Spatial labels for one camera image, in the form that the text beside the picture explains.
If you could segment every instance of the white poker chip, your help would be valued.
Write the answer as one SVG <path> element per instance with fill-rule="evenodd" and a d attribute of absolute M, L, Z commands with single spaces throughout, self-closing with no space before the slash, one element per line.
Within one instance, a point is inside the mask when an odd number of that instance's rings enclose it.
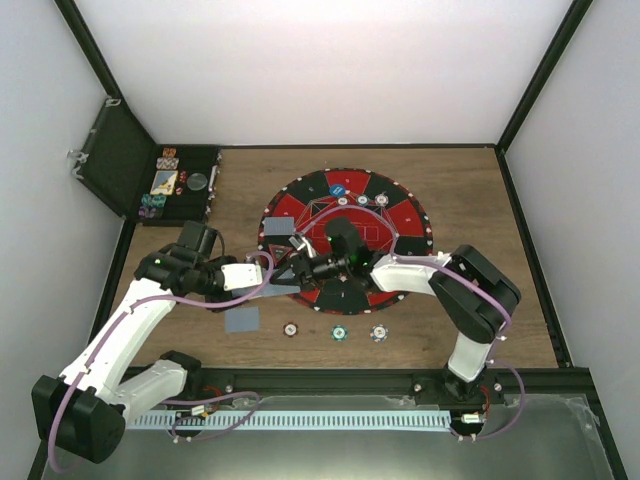
<path fill-rule="evenodd" d="M 283 331 L 287 337 L 295 337 L 298 334 L 298 326 L 295 323 L 287 323 Z"/>
<path fill-rule="evenodd" d="M 375 325 L 371 329 L 371 333 L 369 334 L 369 336 L 376 343 L 384 342 L 389 336 L 389 329 L 382 324 Z"/>
<path fill-rule="evenodd" d="M 336 325 L 331 329 L 331 337 L 337 342 L 346 340 L 348 333 L 347 329 L 342 325 Z"/>
<path fill-rule="evenodd" d="M 383 195 L 382 193 L 380 195 L 376 195 L 376 204 L 380 205 L 381 207 L 384 207 L 388 203 L 389 203 L 389 197 L 387 197 L 386 195 Z"/>

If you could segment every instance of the open black case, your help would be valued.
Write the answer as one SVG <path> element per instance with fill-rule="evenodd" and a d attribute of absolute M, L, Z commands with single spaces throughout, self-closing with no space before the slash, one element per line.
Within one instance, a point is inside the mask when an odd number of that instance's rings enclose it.
<path fill-rule="evenodd" d="M 122 100 L 105 101 L 82 150 L 70 156 L 73 175 L 126 220 L 181 226 L 208 219 L 220 148 L 159 145 Z"/>

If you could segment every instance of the green poker chip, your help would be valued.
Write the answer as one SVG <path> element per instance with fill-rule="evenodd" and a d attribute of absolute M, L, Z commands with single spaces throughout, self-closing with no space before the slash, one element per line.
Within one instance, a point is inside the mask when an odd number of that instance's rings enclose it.
<path fill-rule="evenodd" d="M 349 334 L 349 331 L 347 330 L 346 327 L 343 327 L 342 325 L 336 325 L 331 329 L 331 337 L 336 342 L 345 341 L 347 339 L 348 334 Z"/>

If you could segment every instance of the card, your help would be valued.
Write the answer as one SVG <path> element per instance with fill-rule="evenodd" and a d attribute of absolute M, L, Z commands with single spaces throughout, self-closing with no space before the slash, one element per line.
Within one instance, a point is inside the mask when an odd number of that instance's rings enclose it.
<path fill-rule="evenodd" d="M 162 149 L 162 156 L 163 157 L 168 157 L 168 158 L 173 158 L 176 156 L 176 149 L 175 148 L 170 148 L 170 147 L 165 147 Z"/>
<path fill-rule="evenodd" d="M 178 179 L 177 170 L 159 170 L 151 184 L 151 195 L 172 195 Z"/>
<path fill-rule="evenodd" d="M 175 170 L 178 168 L 178 163 L 180 163 L 179 158 L 160 157 L 156 159 L 156 168 L 158 170 Z"/>

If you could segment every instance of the black frame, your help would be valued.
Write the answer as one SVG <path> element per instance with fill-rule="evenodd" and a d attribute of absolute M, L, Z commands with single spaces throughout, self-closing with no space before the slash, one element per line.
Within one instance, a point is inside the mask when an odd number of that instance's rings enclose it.
<path fill-rule="evenodd" d="M 514 218 L 522 240 L 524 251 L 529 263 L 533 281 L 536 287 L 542 312 L 547 324 L 549 336 L 554 348 L 556 360 L 560 368 L 557 369 L 522 369 L 519 370 L 527 392 L 534 394 L 576 394 L 585 395 L 592 412 L 598 416 L 600 425 L 598 433 L 604 445 L 609 464 L 616 479 L 626 479 L 627 475 L 622 465 L 620 455 L 613 440 L 606 416 L 600 404 L 591 374 L 586 368 L 575 368 L 564 339 L 562 328 L 558 321 L 553 302 L 546 284 L 544 274 L 538 259 L 527 222 L 520 205 L 516 188 L 509 173 L 506 152 L 525 122 L 527 115 L 551 76 L 566 46 L 592 0 L 574 0 L 560 24 L 553 40 L 535 71 L 527 89 L 525 90 L 517 108 L 499 142 L 495 144 L 413 144 L 413 145 L 281 145 L 281 146 L 242 146 L 231 148 L 493 148 L 496 153 L 498 166 L 502 173 L 505 188 L 509 197 Z M 108 65 L 106 64 L 98 46 L 91 35 L 86 23 L 73 0 L 56 0 L 61 13 L 69 24 L 78 43 L 84 51 L 89 63 L 101 81 L 105 92 L 116 98 L 123 98 L 120 88 Z M 125 221 L 113 262 L 109 270 L 105 288 L 100 300 L 98 312 L 91 331 L 93 338 L 107 322 L 115 298 L 116 289 L 128 249 L 133 237 L 135 223 Z M 130 368 L 128 374 L 136 374 L 139 368 Z M 492 379 L 495 378 L 502 386 L 503 394 L 518 393 L 515 378 L 507 370 L 491 370 Z M 440 370 L 263 370 L 263 369 L 204 369 L 204 375 L 214 383 L 231 383 L 236 389 L 257 391 L 261 395 L 283 394 L 413 394 L 416 379 L 434 378 L 440 375 Z M 46 444 L 42 442 L 34 459 L 29 479 L 39 479 L 46 465 Z"/>

